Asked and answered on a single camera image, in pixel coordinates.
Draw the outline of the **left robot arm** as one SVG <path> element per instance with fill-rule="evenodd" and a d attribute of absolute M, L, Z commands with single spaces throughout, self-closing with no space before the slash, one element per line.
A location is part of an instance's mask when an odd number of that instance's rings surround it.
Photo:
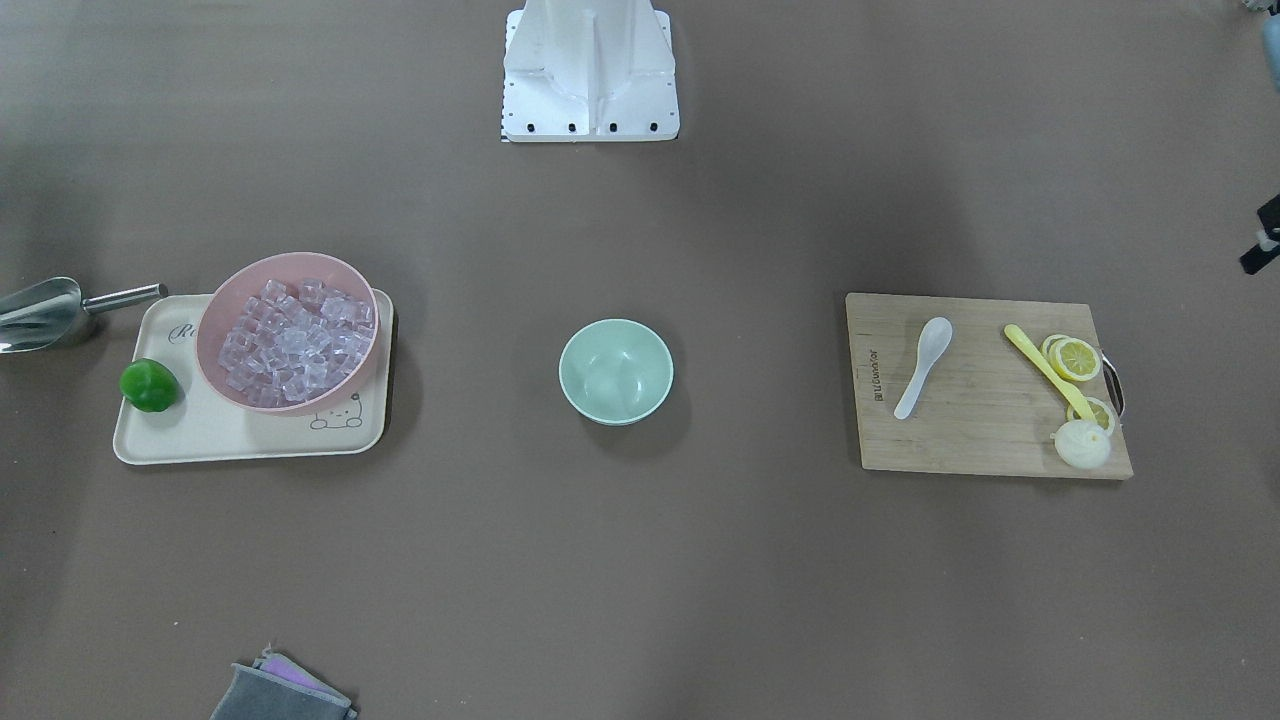
<path fill-rule="evenodd" d="M 1268 17 L 1261 26 L 1261 40 L 1263 58 L 1268 69 L 1271 83 L 1276 92 L 1280 90 L 1280 17 L 1277 5 L 1268 8 Z"/>

